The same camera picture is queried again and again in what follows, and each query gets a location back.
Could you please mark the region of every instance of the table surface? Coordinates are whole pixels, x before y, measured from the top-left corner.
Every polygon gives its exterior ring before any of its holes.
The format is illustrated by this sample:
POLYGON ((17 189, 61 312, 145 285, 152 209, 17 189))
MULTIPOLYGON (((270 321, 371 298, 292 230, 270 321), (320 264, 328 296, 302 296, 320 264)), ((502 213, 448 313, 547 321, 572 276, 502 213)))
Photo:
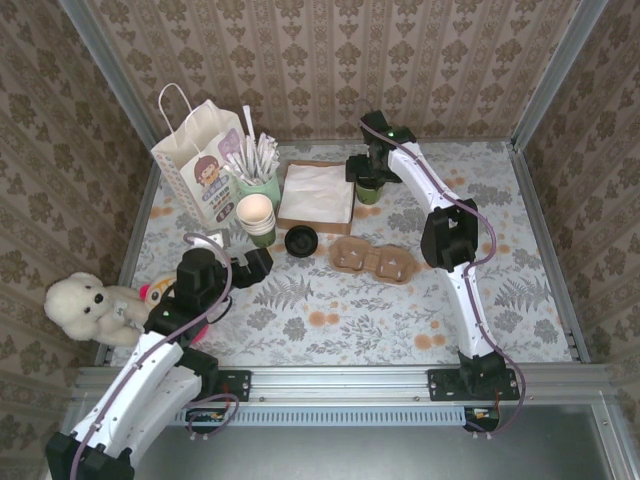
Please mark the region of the table surface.
MULTIPOLYGON (((487 321, 502 348, 519 362, 571 361, 555 301, 504 142, 424 143, 434 170, 461 197, 472 197, 498 234, 498 253, 477 269, 487 321)), ((281 146, 291 160, 344 162, 364 145, 281 146)), ((411 282, 392 286, 370 274, 331 269, 327 252, 338 236, 319 234, 316 253, 285 251, 284 231, 270 247, 274 266, 260 284, 232 292, 234 306, 210 326, 195 348, 225 366, 409 365, 457 363, 455 322, 445 288, 420 253, 425 215, 402 184, 384 186, 371 207, 356 201, 352 235, 375 246, 410 250, 420 268, 411 282)), ((237 223, 232 256, 255 248, 237 223)), ((202 231, 161 178, 136 266, 133 286, 175 270, 186 232, 202 231)), ((481 232, 478 256, 488 251, 481 232)), ((130 350, 116 348, 111 364, 130 350)))

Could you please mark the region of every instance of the cup lid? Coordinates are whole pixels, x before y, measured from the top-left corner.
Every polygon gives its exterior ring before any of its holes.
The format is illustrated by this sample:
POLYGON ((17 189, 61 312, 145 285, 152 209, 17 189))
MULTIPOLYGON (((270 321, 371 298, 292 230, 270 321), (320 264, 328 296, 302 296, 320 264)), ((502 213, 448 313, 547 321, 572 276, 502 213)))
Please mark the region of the cup lid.
POLYGON ((308 257, 318 248, 318 234, 306 225, 295 226, 285 235, 284 246, 294 257, 308 257))

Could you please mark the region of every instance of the purple cable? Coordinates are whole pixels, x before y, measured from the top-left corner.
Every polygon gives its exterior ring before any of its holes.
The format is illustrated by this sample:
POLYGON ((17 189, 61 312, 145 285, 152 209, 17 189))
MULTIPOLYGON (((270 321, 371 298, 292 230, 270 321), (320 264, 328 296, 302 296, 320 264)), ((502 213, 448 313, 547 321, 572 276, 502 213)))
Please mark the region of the purple cable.
POLYGON ((173 332, 171 335, 168 335, 167 337, 165 337, 162 340, 160 340, 153 347, 151 347, 149 350, 147 350, 143 355, 141 355, 140 358, 138 359, 138 361, 135 362, 131 366, 131 368, 126 373, 126 375, 124 376, 122 381, 120 383, 118 383, 116 388, 113 390, 113 393, 111 394, 111 396, 105 402, 104 407, 102 407, 102 410, 100 411, 100 413, 98 413, 98 416, 96 417, 95 421, 93 422, 93 425, 91 425, 91 427, 89 427, 89 431, 87 432, 85 437, 80 442, 80 446, 78 447, 78 450, 76 450, 76 454, 73 457, 73 462, 71 463, 71 474, 69 475, 70 480, 76 480, 77 479, 78 467, 80 465, 80 458, 82 458, 82 452, 84 452, 84 449, 87 447, 87 444, 89 443, 89 440, 91 440, 91 437, 93 437, 93 434, 97 431, 97 425, 99 425, 102 422, 102 420, 104 420, 104 417, 107 415, 107 412, 109 411, 109 409, 111 408, 113 403, 116 401, 116 398, 118 398, 118 395, 120 394, 120 392, 122 392, 122 390, 127 385, 129 380, 131 379, 131 377, 142 366, 144 361, 147 358, 149 358, 151 355, 153 355, 153 353, 156 350, 158 350, 162 345, 164 345, 165 343, 170 342, 174 338, 178 337, 182 333, 184 333, 187 330, 189 330, 191 327, 194 327, 195 325, 197 325, 198 323, 200 323, 204 319, 206 319, 207 316, 210 315, 216 308, 218 308, 220 306, 220 304, 223 302, 223 300, 225 298, 227 298, 227 294, 229 293, 229 290, 231 290, 231 275, 232 275, 232 273, 231 273, 231 259, 229 258, 227 253, 217 243, 215 243, 210 238, 208 238, 208 237, 206 237, 204 235, 201 235, 199 233, 186 233, 184 235, 184 241, 187 242, 190 245, 193 245, 193 242, 191 241, 191 238, 199 238, 200 240, 204 240, 205 242, 209 243, 213 247, 215 253, 217 253, 221 257, 221 259, 224 261, 224 263, 226 264, 225 267, 227 269, 227 282, 225 283, 225 286, 224 286, 224 288, 222 290, 222 294, 220 295, 218 300, 216 300, 216 302, 213 305, 211 305, 211 307, 209 307, 206 311, 204 311, 203 313, 198 315, 196 318, 191 320, 186 325, 183 325, 182 327, 180 327, 178 330, 173 332))
MULTIPOLYGON (((366 100, 366 99, 362 99, 362 100, 366 101, 367 103, 369 103, 369 105, 371 105, 371 103, 368 100, 366 100)), ((390 138, 386 137, 385 135, 382 135, 382 134, 376 132, 373 128, 371 128, 368 125, 366 125, 362 120, 360 120, 359 123, 360 123, 360 126, 362 128, 364 128, 367 132, 369 132, 374 137, 377 137, 380 140, 383 140, 383 141, 389 143, 390 145, 393 145, 394 147, 399 148, 404 153, 409 155, 409 157, 412 158, 420 166, 420 169, 422 170, 422 172, 427 176, 429 181, 433 184, 433 186, 436 188, 436 190, 438 191, 438 193, 440 195, 442 195, 444 198, 449 200, 451 203, 453 203, 458 208, 460 208, 460 209, 462 209, 462 210, 464 210, 466 212, 469 212, 472 215, 474 215, 476 218, 478 218, 478 220, 480 220, 480 222, 482 222, 482 224, 485 226, 485 228, 489 232, 489 235, 491 236, 491 250, 489 251, 489 254, 486 257, 484 257, 484 258, 482 258, 480 260, 475 260, 474 262, 469 263, 469 265, 466 266, 466 268, 464 269, 464 283, 465 283, 465 286, 467 287, 467 293, 469 294, 469 300, 471 302, 471 308, 473 309, 473 314, 476 317, 476 322, 478 324, 478 330, 480 330, 480 333, 482 334, 482 337, 489 344, 489 346, 491 348, 493 348, 496 352, 498 352, 498 354, 501 355, 502 358, 504 358, 509 363, 509 365, 511 365, 513 367, 513 369, 517 372, 518 376, 520 377, 520 384, 522 385, 522 391, 520 392, 520 399, 518 400, 518 405, 516 406, 516 410, 513 412, 513 415, 511 416, 511 418, 509 418, 507 423, 505 423, 503 426, 497 428, 493 432, 487 432, 487 435, 489 435, 489 433, 491 433, 491 435, 495 435, 496 433, 503 432, 504 430, 506 430, 509 426, 511 426, 513 424, 514 420, 518 417, 518 415, 520 414, 520 411, 522 410, 522 405, 524 403, 524 397, 525 397, 525 394, 527 393, 527 382, 526 382, 526 380, 524 378, 524 373, 522 372, 522 369, 520 368, 520 366, 509 355, 507 355, 500 347, 498 347, 495 344, 494 341, 491 340, 491 338, 489 337, 489 334, 484 329, 484 326, 482 325, 482 321, 480 319, 480 311, 478 309, 478 305, 476 305, 476 301, 475 301, 475 298, 473 296, 473 288, 471 286, 471 282, 469 281, 469 270, 471 270, 471 268, 476 267, 478 265, 483 265, 483 264, 487 263, 496 254, 496 248, 497 248, 497 244, 498 244, 498 240, 496 238, 496 232, 493 229, 493 227, 491 226, 491 224, 489 223, 489 220, 487 220, 484 217, 484 215, 482 215, 477 210, 474 210, 473 208, 465 205, 464 203, 460 202, 459 200, 457 200, 457 199, 451 197, 449 194, 447 194, 447 192, 444 190, 444 188, 442 188, 442 186, 433 177, 433 175, 431 175, 431 172, 429 171, 429 169, 422 163, 420 158, 418 158, 418 156, 416 156, 411 150, 409 150, 404 145, 401 145, 398 142, 395 142, 395 141, 391 140, 390 138)))
MULTIPOLYGON (((234 418, 236 418, 236 415, 238 414, 238 410, 240 409, 240 400, 238 399, 238 397, 236 397, 233 393, 219 393, 217 395, 211 395, 210 397, 203 398, 202 400, 198 400, 196 402, 187 403, 185 405, 185 408, 193 408, 198 405, 202 405, 203 403, 213 402, 214 400, 222 400, 223 398, 226 398, 228 400, 233 400, 235 402, 235 406, 233 408, 233 412, 231 412, 231 415, 229 415, 229 418, 227 418, 224 422, 218 425, 218 427, 213 432, 211 432, 210 434, 209 433, 207 434, 210 437, 218 435, 225 428, 227 428, 231 422, 233 422, 234 418)), ((193 431, 193 420, 197 417, 198 417, 197 414, 192 415, 191 417, 189 417, 189 422, 187 423, 187 430, 192 435, 195 435, 195 432, 193 431)))

